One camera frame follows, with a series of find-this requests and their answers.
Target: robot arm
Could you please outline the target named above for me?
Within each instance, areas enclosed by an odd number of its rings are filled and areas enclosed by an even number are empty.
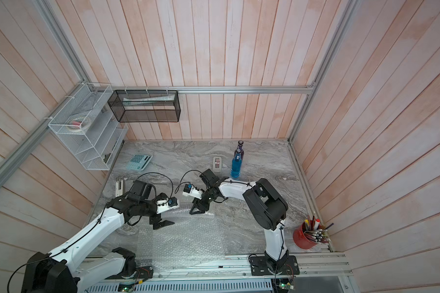
[[[209,210],[210,203],[218,197],[224,200],[229,197],[245,200],[254,219],[264,228],[267,265],[271,271],[279,270],[288,258],[283,235],[288,204],[270,182],[264,178],[253,182],[219,178],[210,169],[203,172],[200,178],[207,187],[206,191],[190,184],[184,187],[183,195],[195,197],[189,213],[205,213]]]
[[[33,255],[26,266],[22,292],[54,293],[65,288],[65,292],[80,293],[86,288],[112,275],[131,276],[135,272],[135,254],[117,248],[104,258],[81,265],[109,234],[120,228],[133,216],[150,217],[153,229],[174,224],[161,221],[161,213],[179,207],[175,197],[164,193],[148,200],[153,185],[136,180],[129,192],[108,202],[103,211],[75,236],[48,254]]]

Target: blue bottle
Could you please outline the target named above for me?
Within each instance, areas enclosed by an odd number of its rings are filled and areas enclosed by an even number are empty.
[[[231,177],[232,178],[238,178],[240,176],[240,169],[241,169],[241,163],[243,160],[241,159],[241,149],[237,148],[235,150],[235,156],[233,157],[233,160],[231,161]]]

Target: wire shelf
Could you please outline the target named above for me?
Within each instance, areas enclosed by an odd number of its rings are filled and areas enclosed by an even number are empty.
[[[111,87],[91,91],[93,87],[88,85],[84,84],[60,109],[49,128],[86,169],[109,170],[111,154],[117,144],[121,145],[128,126],[117,128],[119,122],[112,111],[103,112]]]

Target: bubble wrap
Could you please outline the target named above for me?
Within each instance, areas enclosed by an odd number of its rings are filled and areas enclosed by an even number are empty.
[[[175,224],[158,230],[140,226],[137,265],[157,272],[183,269],[225,258],[224,225],[213,213],[190,215],[192,203],[162,214]]]

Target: marble table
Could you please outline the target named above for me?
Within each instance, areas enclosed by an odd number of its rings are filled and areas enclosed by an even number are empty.
[[[176,188],[186,171],[191,169],[204,171],[211,168],[214,156],[222,157],[222,175],[229,176],[231,159],[236,146],[237,141],[125,142],[103,193],[95,206],[92,219],[101,212],[106,202],[115,197],[116,180],[124,178],[127,184],[126,190],[129,190],[133,180],[139,175],[147,172],[159,172],[168,176]],[[320,248],[317,246],[303,250],[293,243],[292,233],[306,218],[308,211],[304,191],[290,160],[287,149],[288,142],[280,140],[244,142],[243,148],[245,155],[238,180],[268,179],[288,203],[285,243],[289,251],[319,252]],[[152,161],[142,172],[126,169],[128,161],[137,153],[153,155]],[[171,184],[168,179],[156,174],[144,175],[141,179],[154,184],[158,193],[164,192],[168,196],[170,195]],[[183,181],[191,181],[194,185],[205,188],[197,172],[188,173]],[[188,203],[192,202],[191,197],[182,195],[182,188],[174,196],[178,198],[183,207],[190,206]],[[212,203],[210,212],[223,223],[224,231],[226,231],[223,234],[226,254],[264,253],[263,229],[252,217],[245,201],[230,198],[222,204]],[[146,237],[140,236],[140,231],[141,229],[148,231],[147,224],[148,218],[143,218],[141,223],[136,226],[124,225],[113,232],[91,255],[106,255],[118,246],[137,250],[140,243],[146,241]]]

